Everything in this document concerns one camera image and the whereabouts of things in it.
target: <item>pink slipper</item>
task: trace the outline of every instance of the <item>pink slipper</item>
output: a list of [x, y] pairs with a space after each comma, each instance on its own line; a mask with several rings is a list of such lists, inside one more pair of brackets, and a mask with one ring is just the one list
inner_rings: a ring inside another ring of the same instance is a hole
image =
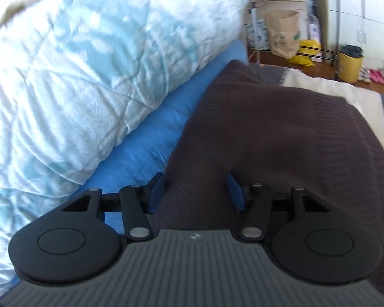
[[374, 83], [384, 84], [384, 78], [378, 70], [370, 69], [370, 78]]
[[378, 78], [376, 76], [375, 70], [374, 69], [369, 69], [370, 71], [370, 78], [374, 83], [378, 83]]
[[379, 82], [380, 84], [383, 84], [383, 85], [384, 85], [384, 77], [382, 76], [381, 71], [376, 70], [376, 76], [377, 76], [377, 78], [378, 78], [378, 82]]

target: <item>black metal rod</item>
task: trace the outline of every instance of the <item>black metal rod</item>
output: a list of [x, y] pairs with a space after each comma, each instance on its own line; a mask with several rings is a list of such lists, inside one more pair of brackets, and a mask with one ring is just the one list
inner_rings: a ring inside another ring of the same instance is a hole
[[328, 49], [323, 49], [323, 48], [316, 48], [316, 47], [308, 47], [308, 46], [302, 46], [300, 45], [301, 48], [308, 48], [308, 49], [314, 49], [316, 51], [322, 51], [322, 52], [327, 52], [327, 53], [334, 53], [333, 51], [330, 51]]
[[312, 54], [306, 54], [306, 53], [297, 53], [296, 55], [309, 56], [311, 58], [323, 59], [323, 60], [334, 61], [334, 62], [337, 61], [336, 59], [330, 59], [330, 58], [325, 58], [324, 56], [318, 56], [318, 55], [312, 55]]

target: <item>black trash bag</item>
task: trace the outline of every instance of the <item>black trash bag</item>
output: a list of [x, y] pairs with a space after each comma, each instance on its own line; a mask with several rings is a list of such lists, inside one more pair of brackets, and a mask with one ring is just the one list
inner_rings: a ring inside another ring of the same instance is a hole
[[361, 58], [363, 56], [363, 49], [359, 46], [343, 45], [340, 47], [340, 52], [352, 58]]

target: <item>yellow bin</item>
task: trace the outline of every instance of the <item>yellow bin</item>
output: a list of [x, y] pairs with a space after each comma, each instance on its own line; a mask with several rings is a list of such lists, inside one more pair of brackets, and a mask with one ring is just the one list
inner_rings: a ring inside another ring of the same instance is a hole
[[352, 58], [339, 52], [339, 79], [346, 83], [357, 82], [362, 65], [363, 57]]

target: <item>dark brown blanket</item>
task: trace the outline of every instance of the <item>dark brown blanket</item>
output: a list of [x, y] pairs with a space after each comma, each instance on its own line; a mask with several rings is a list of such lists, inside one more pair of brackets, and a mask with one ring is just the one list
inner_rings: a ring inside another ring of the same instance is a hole
[[[261, 85], [232, 61], [207, 89], [167, 167], [154, 229], [238, 229], [226, 176], [288, 192], [303, 186], [384, 242], [384, 150], [343, 98]], [[372, 275], [384, 283], [384, 258]]]

